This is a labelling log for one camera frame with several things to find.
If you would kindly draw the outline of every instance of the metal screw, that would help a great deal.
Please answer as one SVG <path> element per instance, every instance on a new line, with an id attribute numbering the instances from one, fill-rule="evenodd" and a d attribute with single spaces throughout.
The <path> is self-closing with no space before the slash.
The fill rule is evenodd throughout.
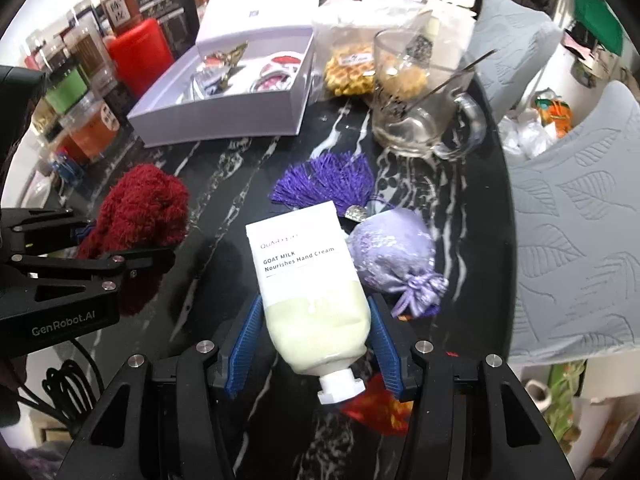
<path id="1" fill-rule="evenodd" d="M 433 352 L 433 345 L 429 341 L 418 341 L 415 344 L 415 349 L 421 354 L 428 354 Z"/>
<path id="2" fill-rule="evenodd" d="M 138 368 L 145 363 L 145 357 L 140 354 L 134 354 L 129 359 L 127 359 L 127 364 L 131 368 Z"/>
<path id="3" fill-rule="evenodd" d="M 502 358 L 499 355 L 489 354 L 484 360 L 491 368 L 502 366 Z"/>
<path id="4" fill-rule="evenodd" d="M 200 352 L 201 354 L 208 354 L 209 352 L 211 352 L 214 348 L 216 347 L 216 345 L 213 344 L 213 341 L 209 341 L 208 339 L 205 339 L 204 341 L 200 341 L 197 345 L 196 345 L 196 350 L 198 352 Z"/>

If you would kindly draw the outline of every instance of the purple satin pouch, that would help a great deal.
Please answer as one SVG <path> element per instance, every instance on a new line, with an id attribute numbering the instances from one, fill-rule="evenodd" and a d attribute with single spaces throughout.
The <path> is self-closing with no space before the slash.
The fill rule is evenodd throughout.
<path id="1" fill-rule="evenodd" d="M 363 283 L 401 294 L 394 317 L 440 311 L 449 283 L 433 270 L 435 245 L 418 212 L 395 208 L 373 215 L 355 227 L 347 245 Z"/>

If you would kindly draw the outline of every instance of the white bottle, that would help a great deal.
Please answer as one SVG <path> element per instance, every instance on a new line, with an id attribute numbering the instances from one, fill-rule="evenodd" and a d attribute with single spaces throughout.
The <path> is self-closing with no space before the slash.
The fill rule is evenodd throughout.
<path id="1" fill-rule="evenodd" d="M 364 391 L 349 368 L 366 352 L 370 311 L 333 202 L 246 227 L 267 329 L 298 374 L 320 377 L 322 404 Z"/>

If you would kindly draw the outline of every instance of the green label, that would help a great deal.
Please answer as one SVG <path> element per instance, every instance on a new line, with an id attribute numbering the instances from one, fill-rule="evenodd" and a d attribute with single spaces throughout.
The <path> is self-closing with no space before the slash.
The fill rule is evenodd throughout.
<path id="1" fill-rule="evenodd" d="M 75 68 L 57 86 L 47 91 L 45 99 L 56 113 L 63 114 L 76 104 L 87 91 L 84 79 Z"/>

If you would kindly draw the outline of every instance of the purple tassel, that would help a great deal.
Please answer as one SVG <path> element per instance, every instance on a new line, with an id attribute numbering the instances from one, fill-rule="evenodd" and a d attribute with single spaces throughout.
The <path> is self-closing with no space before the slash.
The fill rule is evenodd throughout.
<path id="1" fill-rule="evenodd" d="M 404 283 L 392 286 L 389 292 L 402 292 L 391 310 L 393 317 L 409 309 L 414 318 L 435 316 L 440 311 L 440 300 L 447 291 L 449 281 L 437 272 L 425 272 L 420 276 L 405 276 Z"/>
<path id="2" fill-rule="evenodd" d="M 332 200 L 339 216 L 352 205 L 364 207 L 374 177 L 364 155 L 323 153 L 289 166 L 271 192 L 271 200 L 289 207 L 309 207 Z"/>

